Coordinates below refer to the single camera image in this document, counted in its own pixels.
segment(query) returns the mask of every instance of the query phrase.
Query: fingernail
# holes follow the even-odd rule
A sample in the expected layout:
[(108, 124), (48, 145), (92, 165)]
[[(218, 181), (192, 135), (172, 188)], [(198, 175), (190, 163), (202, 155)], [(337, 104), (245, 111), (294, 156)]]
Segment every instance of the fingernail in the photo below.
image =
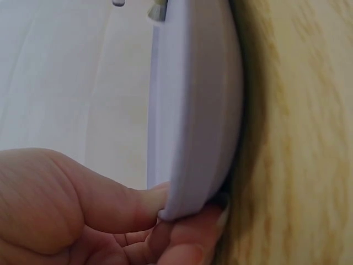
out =
[(194, 257), (195, 257), (195, 264), (197, 265), (204, 265), (205, 264), (205, 250), (201, 245), (195, 244), (192, 245), (194, 250)]
[(154, 186), (152, 188), (153, 190), (157, 190), (157, 189), (169, 189), (169, 181), (168, 182), (163, 182), (157, 186)]
[(168, 197), (168, 188), (160, 187), (158, 189), (150, 189), (144, 192), (143, 202), (146, 204), (146, 209), (152, 212), (162, 210), (165, 206)]
[(223, 230), (229, 217), (229, 195), (227, 193), (220, 193), (215, 196), (213, 201), (223, 210), (217, 221), (217, 226)]

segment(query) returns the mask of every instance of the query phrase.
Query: wood grain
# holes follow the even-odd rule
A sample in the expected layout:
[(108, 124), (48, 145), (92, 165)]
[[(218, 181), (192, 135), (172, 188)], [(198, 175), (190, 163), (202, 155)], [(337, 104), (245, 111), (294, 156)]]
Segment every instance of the wood grain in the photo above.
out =
[(246, 70), (216, 264), (353, 264), (353, 0), (234, 0)]

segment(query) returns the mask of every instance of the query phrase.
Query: finger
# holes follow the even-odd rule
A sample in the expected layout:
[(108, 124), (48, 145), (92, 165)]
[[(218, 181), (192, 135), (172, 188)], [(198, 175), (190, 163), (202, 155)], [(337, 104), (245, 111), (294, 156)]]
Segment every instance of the finger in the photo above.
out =
[(177, 222), (170, 235), (169, 247), (158, 265), (210, 263), (228, 211), (228, 206), (222, 211), (218, 206), (209, 205), (200, 214)]
[(157, 213), (167, 199), (166, 189), (130, 189), (60, 153), (49, 155), (74, 186), (88, 226), (122, 234), (147, 230), (156, 224)]
[(62, 265), (69, 261), (69, 251), (56, 255), (41, 255), (0, 239), (0, 264)]
[(0, 152), (0, 238), (54, 254), (85, 223), (119, 234), (153, 227), (167, 191), (132, 190), (50, 150)]
[(131, 265), (156, 263), (170, 243), (173, 224), (161, 222), (155, 226), (145, 242), (138, 242), (124, 247), (124, 252)]

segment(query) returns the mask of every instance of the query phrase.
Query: white round cover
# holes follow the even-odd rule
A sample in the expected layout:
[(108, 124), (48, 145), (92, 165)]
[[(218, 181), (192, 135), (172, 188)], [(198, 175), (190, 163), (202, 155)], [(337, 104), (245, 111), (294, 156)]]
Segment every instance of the white round cover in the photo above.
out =
[(236, 149), (243, 74), (228, 0), (169, 0), (151, 69), (147, 181), (171, 181), (160, 217), (174, 220), (218, 191)]

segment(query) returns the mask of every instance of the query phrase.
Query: wooden surface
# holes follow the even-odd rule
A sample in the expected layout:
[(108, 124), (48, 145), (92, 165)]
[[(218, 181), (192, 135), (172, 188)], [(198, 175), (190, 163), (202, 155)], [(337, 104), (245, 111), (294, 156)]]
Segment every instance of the wooden surface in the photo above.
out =
[(353, 0), (234, 0), (247, 71), (217, 264), (353, 264)]

